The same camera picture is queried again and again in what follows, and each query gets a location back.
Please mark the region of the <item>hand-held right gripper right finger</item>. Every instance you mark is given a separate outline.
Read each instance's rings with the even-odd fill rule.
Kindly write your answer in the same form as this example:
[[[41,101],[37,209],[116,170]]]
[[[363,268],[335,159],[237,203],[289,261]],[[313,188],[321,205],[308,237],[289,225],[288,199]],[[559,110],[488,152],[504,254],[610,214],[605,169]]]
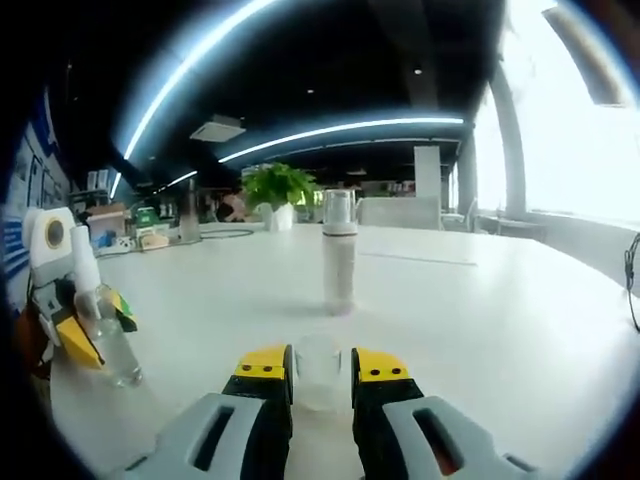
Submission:
[[[490,433],[420,390],[397,357],[351,350],[352,432],[366,479],[541,479]]]

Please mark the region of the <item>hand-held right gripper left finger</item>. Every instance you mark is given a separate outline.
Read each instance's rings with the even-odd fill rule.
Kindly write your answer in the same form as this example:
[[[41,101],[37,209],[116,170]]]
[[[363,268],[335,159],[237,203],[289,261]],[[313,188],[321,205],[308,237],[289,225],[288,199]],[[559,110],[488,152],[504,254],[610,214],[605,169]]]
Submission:
[[[223,390],[176,417],[124,479],[282,479],[293,436],[293,348],[245,354]]]

